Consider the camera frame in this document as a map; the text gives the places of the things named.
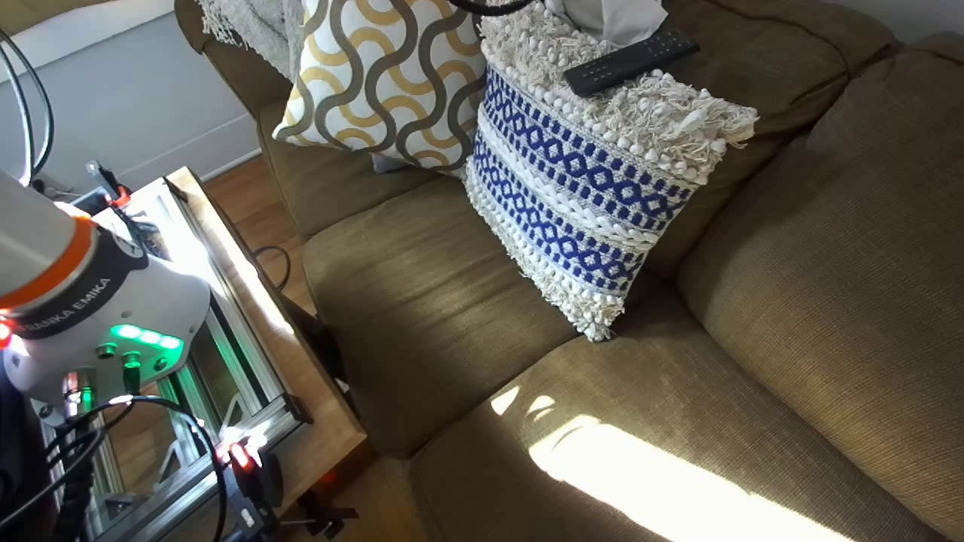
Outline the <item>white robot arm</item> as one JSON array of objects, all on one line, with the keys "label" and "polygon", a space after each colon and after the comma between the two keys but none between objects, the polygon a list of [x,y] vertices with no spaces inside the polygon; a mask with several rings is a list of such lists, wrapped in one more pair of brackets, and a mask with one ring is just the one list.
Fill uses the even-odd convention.
[{"label": "white robot arm", "polygon": [[59,401],[86,381],[102,399],[178,372],[212,290],[73,204],[0,185],[0,320],[10,382]]}]

